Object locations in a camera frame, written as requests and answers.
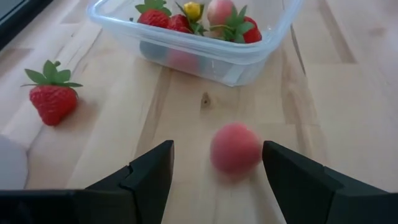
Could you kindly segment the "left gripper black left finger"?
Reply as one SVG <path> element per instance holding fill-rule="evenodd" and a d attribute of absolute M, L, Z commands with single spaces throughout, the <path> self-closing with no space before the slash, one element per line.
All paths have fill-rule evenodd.
<path fill-rule="evenodd" d="M 0 224 L 161 224 L 173 171 L 166 140 L 85 189 L 0 190 Z"/>

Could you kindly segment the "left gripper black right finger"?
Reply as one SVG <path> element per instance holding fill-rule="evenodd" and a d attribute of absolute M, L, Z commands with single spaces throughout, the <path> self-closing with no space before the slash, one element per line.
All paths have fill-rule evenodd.
<path fill-rule="evenodd" d="M 389 193 L 264 141 L 262 162 L 287 224 L 398 224 Z"/>

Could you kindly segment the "clear plastic tupperware container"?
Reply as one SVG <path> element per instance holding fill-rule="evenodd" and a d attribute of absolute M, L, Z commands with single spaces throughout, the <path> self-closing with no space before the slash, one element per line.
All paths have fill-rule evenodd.
<path fill-rule="evenodd" d="M 256 8 L 251 13 L 260 20 L 263 40 L 248 46 L 227 44 L 208 37 L 178 34 L 130 21 L 131 17 L 138 18 L 138 12 L 133 7 L 134 0 L 97 0 L 88 5 L 86 13 L 94 23 L 113 35 L 119 44 L 141 58 L 144 58 L 139 48 L 141 41 L 164 46 L 167 53 L 170 49 L 181 50 L 195 54 L 200 62 L 197 72 L 185 73 L 227 86 L 243 86 L 253 82 L 260 75 L 270 54 L 281 44 L 303 0 L 254 2 Z M 148 61 L 172 68 L 167 65 L 167 54 L 162 61 Z"/>

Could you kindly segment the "black metal table frame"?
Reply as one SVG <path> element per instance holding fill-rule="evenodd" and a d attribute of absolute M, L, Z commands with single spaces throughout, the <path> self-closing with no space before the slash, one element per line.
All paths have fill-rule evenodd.
<path fill-rule="evenodd" d="M 0 0 L 0 50 L 54 0 Z"/>

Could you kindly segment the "white cloth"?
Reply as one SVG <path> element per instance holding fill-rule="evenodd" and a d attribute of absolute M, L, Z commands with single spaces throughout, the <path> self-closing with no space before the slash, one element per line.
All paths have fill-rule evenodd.
<path fill-rule="evenodd" d="M 0 190 L 22 190 L 29 174 L 27 151 L 0 134 Z"/>

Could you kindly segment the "dark cherry with stem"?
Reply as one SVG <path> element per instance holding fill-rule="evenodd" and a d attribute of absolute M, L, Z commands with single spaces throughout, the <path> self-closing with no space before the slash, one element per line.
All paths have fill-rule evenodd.
<path fill-rule="evenodd" d="M 156 62 L 162 61 L 167 54 L 167 48 L 150 42 L 141 41 L 139 44 L 142 56 Z"/>

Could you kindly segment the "small yellow pepper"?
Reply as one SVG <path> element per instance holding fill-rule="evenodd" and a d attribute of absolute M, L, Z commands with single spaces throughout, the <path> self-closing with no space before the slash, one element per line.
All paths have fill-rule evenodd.
<path fill-rule="evenodd" d="M 197 2 L 187 2 L 183 5 L 183 10 L 187 17 L 193 21 L 197 22 L 201 19 L 203 14 L 204 4 Z"/>

